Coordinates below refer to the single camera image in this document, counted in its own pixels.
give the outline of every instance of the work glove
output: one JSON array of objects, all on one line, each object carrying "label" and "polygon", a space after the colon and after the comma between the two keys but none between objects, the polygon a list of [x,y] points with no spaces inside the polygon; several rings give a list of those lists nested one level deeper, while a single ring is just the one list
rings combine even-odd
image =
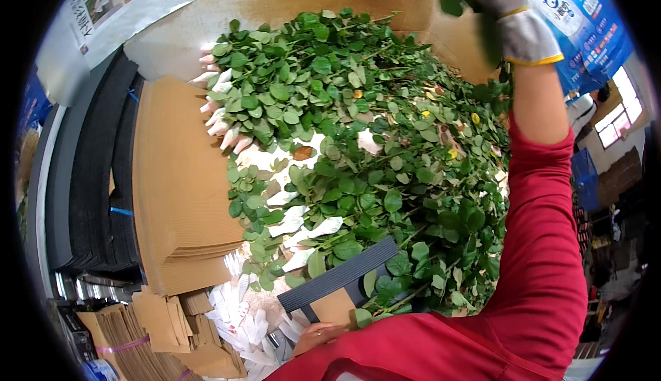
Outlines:
[{"label": "work glove", "polygon": [[486,11],[499,17],[503,55],[507,61],[539,66],[564,59],[546,22],[528,9],[527,0],[477,0]]}]

